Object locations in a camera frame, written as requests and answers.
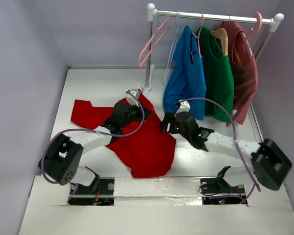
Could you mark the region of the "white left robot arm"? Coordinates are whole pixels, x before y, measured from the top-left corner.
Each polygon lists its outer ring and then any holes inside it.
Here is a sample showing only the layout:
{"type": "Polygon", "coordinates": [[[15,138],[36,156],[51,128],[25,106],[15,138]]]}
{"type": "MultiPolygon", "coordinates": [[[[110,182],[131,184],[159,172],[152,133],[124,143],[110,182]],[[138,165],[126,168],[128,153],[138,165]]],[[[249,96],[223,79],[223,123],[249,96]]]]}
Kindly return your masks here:
{"type": "Polygon", "coordinates": [[[39,162],[43,177],[52,184],[82,186],[87,193],[99,187],[100,176],[87,167],[80,166],[81,156],[101,146],[114,143],[121,137],[125,127],[138,121],[143,124],[152,110],[138,104],[118,102],[111,115],[95,130],[79,129],[78,135],[67,136],[66,130],[49,142],[39,162]]]}

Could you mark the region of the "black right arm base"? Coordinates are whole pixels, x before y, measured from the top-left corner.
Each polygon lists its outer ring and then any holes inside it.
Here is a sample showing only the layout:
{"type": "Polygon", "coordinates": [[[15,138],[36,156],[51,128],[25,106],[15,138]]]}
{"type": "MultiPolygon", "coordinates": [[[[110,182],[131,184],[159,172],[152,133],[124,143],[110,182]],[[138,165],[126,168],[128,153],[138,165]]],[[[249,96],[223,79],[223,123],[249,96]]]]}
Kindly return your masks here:
{"type": "Polygon", "coordinates": [[[216,177],[202,178],[198,188],[202,195],[203,205],[247,204],[245,188],[230,186],[224,176],[230,166],[225,166],[216,177]]]}

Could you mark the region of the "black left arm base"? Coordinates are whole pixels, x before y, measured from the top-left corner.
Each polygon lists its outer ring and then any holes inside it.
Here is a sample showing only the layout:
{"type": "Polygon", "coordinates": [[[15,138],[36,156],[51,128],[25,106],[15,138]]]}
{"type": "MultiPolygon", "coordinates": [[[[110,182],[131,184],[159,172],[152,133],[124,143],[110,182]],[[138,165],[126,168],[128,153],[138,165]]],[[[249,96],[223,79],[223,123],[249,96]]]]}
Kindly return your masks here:
{"type": "Polygon", "coordinates": [[[71,186],[68,204],[72,206],[113,206],[114,205],[115,178],[100,178],[95,183],[95,188],[79,185],[71,186]]]}

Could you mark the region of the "light blue wire hanger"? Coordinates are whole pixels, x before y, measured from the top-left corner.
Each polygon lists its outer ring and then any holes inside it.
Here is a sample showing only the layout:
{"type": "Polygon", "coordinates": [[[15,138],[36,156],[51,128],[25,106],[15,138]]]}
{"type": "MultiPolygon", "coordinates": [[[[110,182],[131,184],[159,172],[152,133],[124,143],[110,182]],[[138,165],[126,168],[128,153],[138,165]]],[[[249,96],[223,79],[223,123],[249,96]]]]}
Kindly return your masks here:
{"type": "Polygon", "coordinates": [[[176,48],[176,44],[177,44],[177,36],[178,36],[178,32],[179,32],[179,25],[177,24],[176,21],[177,21],[178,14],[180,12],[181,12],[181,10],[178,10],[178,12],[177,12],[177,14],[175,16],[175,20],[174,20],[175,34],[174,34],[174,39],[173,39],[172,44],[171,44],[171,50],[170,50],[170,53],[169,53],[169,57],[168,57],[168,61],[167,61],[167,67],[166,67],[164,78],[163,78],[163,85],[165,85],[167,77],[169,75],[169,71],[170,71],[170,68],[171,68],[171,65],[172,65],[172,58],[173,58],[175,48],[176,48]]]}

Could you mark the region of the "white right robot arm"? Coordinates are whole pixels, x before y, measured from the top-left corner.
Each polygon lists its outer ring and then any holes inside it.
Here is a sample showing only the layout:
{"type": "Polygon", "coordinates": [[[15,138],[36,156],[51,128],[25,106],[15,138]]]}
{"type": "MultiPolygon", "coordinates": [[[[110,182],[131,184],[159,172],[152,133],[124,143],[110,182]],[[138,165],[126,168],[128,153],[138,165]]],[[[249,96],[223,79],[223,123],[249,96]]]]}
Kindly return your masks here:
{"type": "Polygon", "coordinates": [[[200,127],[189,112],[165,113],[160,126],[163,133],[180,134],[196,149],[242,160],[248,170],[243,168],[241,172],[250,172],[270,190],[279,190],[292,168],[292,162],[274,141],[235,141],[212,129],[200,127]]]}

